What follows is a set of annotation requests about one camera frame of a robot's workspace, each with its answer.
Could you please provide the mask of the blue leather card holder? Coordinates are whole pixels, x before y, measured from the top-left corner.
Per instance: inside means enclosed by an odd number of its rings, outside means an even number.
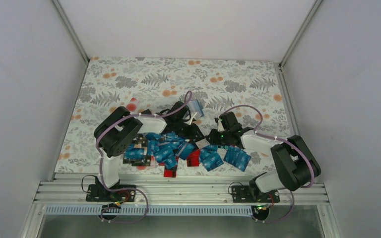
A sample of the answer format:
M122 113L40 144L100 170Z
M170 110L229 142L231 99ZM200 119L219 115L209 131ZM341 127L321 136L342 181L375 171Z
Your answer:
M198 100L191 100L187 106L190 110L190 114L194 116L194 119L199 119L204 116L202 105Z

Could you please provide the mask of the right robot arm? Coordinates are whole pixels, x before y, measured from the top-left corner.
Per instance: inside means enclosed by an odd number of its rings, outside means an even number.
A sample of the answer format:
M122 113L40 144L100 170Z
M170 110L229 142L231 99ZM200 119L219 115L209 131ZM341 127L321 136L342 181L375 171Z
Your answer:
M242 163L249 151L266 153L273 159L275 170L264 172L249 181L249 196L261 202L272 190L295 191L309 188L321 174L321 168L302 137L287 139L261 134L252 127L243 127L233 112L222 114L207 140L211 145L226 146L227 159Z

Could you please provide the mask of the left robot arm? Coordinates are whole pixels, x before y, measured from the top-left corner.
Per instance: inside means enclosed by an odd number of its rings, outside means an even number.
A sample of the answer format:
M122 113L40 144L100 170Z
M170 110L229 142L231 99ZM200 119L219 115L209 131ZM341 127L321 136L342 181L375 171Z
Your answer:
M120 156L138 135L173 132L191 141L203 139L201 130L193 123L196 115L198 113L192 112L187 102L181 101L156 114L150 110L133 114L124 106L117 107L94 131L96 149L100 153L99 195L107 201L117 197Z

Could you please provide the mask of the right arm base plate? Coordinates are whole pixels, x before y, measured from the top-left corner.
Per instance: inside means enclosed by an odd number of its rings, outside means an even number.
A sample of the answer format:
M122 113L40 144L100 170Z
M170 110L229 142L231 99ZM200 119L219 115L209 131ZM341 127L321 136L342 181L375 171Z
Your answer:
M279 192L272 190L260 192L258 188L249 185L232 185L230 193L234 203L278 203Z

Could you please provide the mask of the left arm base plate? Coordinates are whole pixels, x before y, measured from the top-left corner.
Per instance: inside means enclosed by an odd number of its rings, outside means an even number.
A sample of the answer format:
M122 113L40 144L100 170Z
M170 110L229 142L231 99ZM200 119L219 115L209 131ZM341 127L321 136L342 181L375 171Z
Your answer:
M99 184L90 184L88 186L89 194L86 195L85 200L87 202L134 202L135 191L131 188L136 188L132 184L118 184L112 187L112 189L123 189L122 191L107 191Z

